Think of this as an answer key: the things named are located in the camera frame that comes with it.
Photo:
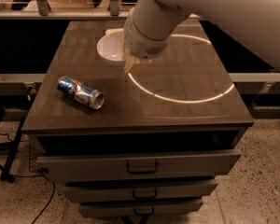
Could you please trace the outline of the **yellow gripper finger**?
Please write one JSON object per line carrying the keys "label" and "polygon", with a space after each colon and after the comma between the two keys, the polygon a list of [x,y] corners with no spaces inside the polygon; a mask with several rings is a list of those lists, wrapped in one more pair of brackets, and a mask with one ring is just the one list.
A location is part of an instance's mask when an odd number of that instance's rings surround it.
{"label": "yellow gripper finger", "polygon": [[127,45],[123,47],[123,58],[125,62],[124,72],[126,74],[138,72],[151,64],[150,59],[142,59],[132,55]]}

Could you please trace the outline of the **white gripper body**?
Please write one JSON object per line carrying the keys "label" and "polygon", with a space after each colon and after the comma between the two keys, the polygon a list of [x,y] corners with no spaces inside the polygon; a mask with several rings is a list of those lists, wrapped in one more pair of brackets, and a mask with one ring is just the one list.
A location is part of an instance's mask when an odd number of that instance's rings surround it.
{"label": "white gripper body", "polygon": [[124,40],[129,52],[139,59],[152,59],[160,56],[167,45],[170,37],[163,40],[154,40],[142,35],[133,20],[134,8],[128,14],[124,23]]}

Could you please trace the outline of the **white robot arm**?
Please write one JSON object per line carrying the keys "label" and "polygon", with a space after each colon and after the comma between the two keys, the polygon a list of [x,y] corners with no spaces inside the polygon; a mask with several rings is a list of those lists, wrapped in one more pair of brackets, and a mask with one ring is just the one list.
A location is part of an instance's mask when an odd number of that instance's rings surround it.
{"label": "white robot arm", "polygon": [[280,70],[280,0],[138,0],[124,24],[129,52],[142,59],[159,56],[192,14]]}

